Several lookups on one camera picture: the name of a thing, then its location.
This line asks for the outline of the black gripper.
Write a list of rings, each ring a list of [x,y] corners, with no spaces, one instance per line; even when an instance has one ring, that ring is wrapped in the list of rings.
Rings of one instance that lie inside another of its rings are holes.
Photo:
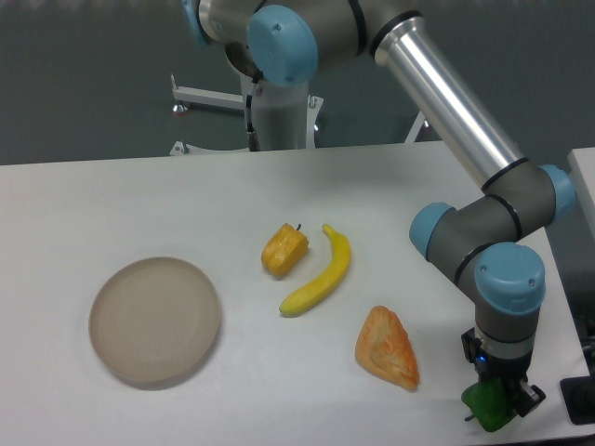
[[[509,402],[517,415],[525,417],[546,399],[538,386],[527,382],[534,335],[518,342],[502,342],[473,327],[461,335],[461,341],[466,361],[474,366],[479,380],[498,379],[511,391]]]

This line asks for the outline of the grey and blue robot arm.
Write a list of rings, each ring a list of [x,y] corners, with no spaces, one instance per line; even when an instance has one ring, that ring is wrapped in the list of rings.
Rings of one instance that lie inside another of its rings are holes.
[[[401,83],[481,188],[462,209],[433,203],[409,237],[475,306],[462,337],[479,378],[484,408],[526,416],[545,398],[527,380],[546,292],[541,257],[522,245],[575,204],[568,175],[531,164],[484,109],[425,30],[409,1],[185,1],[193,40],[218,43],[249,83],[244,115],[251,151],[302,149],[303,105],[290,106],[319,71],[369,53]]]

